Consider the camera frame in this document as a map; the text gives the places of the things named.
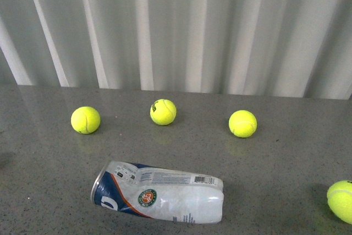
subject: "tennis ball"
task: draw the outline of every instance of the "tennis ball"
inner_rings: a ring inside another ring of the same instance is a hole
[[[237,137],[248,138],[256,131],[257,120],[251,112],[238,110],[231,115],[229,128]]]
[[[100,115],[92,107],[77,108],[71,116],[71,125],[79,133],[90,134],[100,125]]]
[[[176,117],[176,107],[170,100],[159,99],[150,107],[150,117],[158,125],[168,125]]]
[[[352,181],[334,183],[327,192],[328,205],[341,220],[352,224]]]

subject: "tennis ball can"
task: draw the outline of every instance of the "tennis ball can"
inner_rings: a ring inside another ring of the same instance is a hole
[[[222,190],[222,180],[214,176],[111,161],[95,180],[91,201],[140,217],[218,223],[222,218]]]

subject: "circular logo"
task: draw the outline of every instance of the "circular logo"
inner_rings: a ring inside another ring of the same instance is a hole
[[[153,189],[144,190],[138,197],[138,203],[143,207],[152,206],[156,201],[156,191]]]

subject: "can lid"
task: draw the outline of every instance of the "can lid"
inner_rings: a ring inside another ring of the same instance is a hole
[[[110,162],[107,162],[103,169],[101,169],[100,173],[98,174],[97,176],[97,179],[95,180],[94,184],[93,184],[93,187],[92,187],[92,191],[90,193],[90,200],[92,201],[92,203],[94,204],[94,195],[95,195],[95,191],[97,190],[98,188],[98,185],[99,185],[99,181],[101,180],[101,178],[103,177],[105,171],[106,171],[106,168],[109,166]]]

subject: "white curtain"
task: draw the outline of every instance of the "white curtain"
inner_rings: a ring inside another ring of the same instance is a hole
[[[0,84],[348,99],[352,0],[0,0]]]

